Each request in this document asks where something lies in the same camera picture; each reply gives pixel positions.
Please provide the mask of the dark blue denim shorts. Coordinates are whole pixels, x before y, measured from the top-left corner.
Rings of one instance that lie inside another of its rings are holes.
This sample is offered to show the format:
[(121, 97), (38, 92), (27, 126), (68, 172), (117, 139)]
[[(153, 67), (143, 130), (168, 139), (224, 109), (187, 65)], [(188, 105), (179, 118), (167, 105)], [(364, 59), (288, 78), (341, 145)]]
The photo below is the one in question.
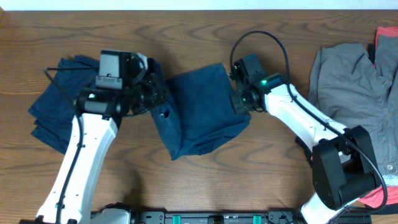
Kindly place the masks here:
[(233, 92), (220, 63), (166, 80), (169, 97), (150, 111), (171, 159), (213, 152), (244, 131), (249, 114), (236, 114)]

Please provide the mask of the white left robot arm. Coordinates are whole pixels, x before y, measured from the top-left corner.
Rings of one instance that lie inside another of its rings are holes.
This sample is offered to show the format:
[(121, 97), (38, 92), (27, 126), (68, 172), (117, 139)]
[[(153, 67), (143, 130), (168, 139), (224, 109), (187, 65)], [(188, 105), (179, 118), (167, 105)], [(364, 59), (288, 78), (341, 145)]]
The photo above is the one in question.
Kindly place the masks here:
[(135, 223), (127, 206), (115, 203), (92, 212), (92, 201), (108, 149), (121, 120), (163, 103), (168, 89), (156, 73), (117, 78), (119, 86), (84, 88), (76, 99), (77, 114), (55, 183), (32, 223)]

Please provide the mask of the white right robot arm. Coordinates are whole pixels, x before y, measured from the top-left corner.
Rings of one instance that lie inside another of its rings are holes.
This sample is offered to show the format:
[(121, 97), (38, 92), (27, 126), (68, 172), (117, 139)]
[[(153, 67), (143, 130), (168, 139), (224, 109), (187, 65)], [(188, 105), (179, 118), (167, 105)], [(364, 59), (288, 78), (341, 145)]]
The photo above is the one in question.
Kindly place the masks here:
[(254, 223), (371, 223), (370, 212), (353, 208), (378, 188), (381, 174), (369, 133), (347, 128), (303, 98), (281, 74), (233, 72), (237, 91), (231, 94), (236, 113), (263, 110), (286, 124), (308, 150), (314, 195), (298, 210), (269, 210)]

